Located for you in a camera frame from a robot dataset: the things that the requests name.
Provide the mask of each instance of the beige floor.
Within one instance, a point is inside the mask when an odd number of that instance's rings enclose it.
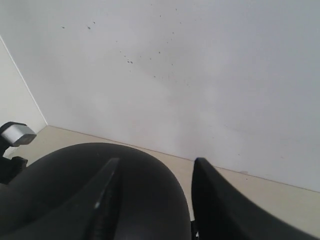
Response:
[[[88,142],[113,141],[47,126],[27,146],[17,149],[11,156],[21,156],[32,164],[40,157],[63,147]],[[170,168],[179,180],[186,195],[190,214],[191,177],[193,162],[175,156],[143,149]],[[218,171],[240,192],[269,213],[314,236],[320,237],[320,193],[293,187],[225,169]]]

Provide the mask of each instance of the white wall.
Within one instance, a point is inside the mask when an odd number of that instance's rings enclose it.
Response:
[[[0,126],[27,124],[38,133],[46,122],[0,37]]]
[[[320,191],[319,9],[2,0],[0,33],[49,125]]]

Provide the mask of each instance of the floor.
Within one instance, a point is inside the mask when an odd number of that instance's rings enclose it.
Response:
[[[78,132],[47,126],[38,134],[30,145],[18,148],[11,154],[11,157],[21,156],[28,159],[29,164],[32,164],[37,159],[57,149],[89,142],[118,143]],[[194,163],[190,160],[164,153],[139,147],[134,148],[140,149],[158,158],[174,173],[183,188],[189,205],[190,215],[193,218],[191,179]],[[217,170],[235,188],[261,208],[309,234],[320,237],[320,193],[239,172],[221,168],[218,168]]]

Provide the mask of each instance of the black curved part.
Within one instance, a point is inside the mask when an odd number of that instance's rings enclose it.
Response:
[[[255,205],[205,158],[194,163],[192,205],[200,240],[317,239]]]
[[[63,224],[51,225],[56,231],[61,229],[62,232],[68,232],[67,238],[59,236],[59,239],[80,239],[80,235],[83,235],[81,239],[191,239],[187,201],[173,173],[145,152],[109,143],[85,143],[57,150],[39,159],[13,179],[9,188],[47,206],[46,212],[16,231],[37,231],[31,227],[54,214],[57,214],[57,218],[64,216],[68,219],[63,215],[66,212],[61,209],[66,202],[73,201],[83,193],[84,186],[97,177],[110,159],[119,159],[117,176],[120,176],[120,191],[108,191],[110,188],[107,187],[101,202],[108,204],[100,205],[99,211],[91,209],[93,215],[89,216],[88,225],[75,235],[70,235]],[[108,231],[115,226],[114,232]],[[9,236],[0,240],[21,239],[14,238],[13,233],[3,237]],[[36,236],[30,239],[51,239],[48,238],[50,236]]]

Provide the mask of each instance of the silver metal piece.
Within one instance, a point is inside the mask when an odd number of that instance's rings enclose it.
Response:
[[[3,131],[1,136],[9,142],[12,147],[27,145],[37,136],[28,126],[14,124]]]

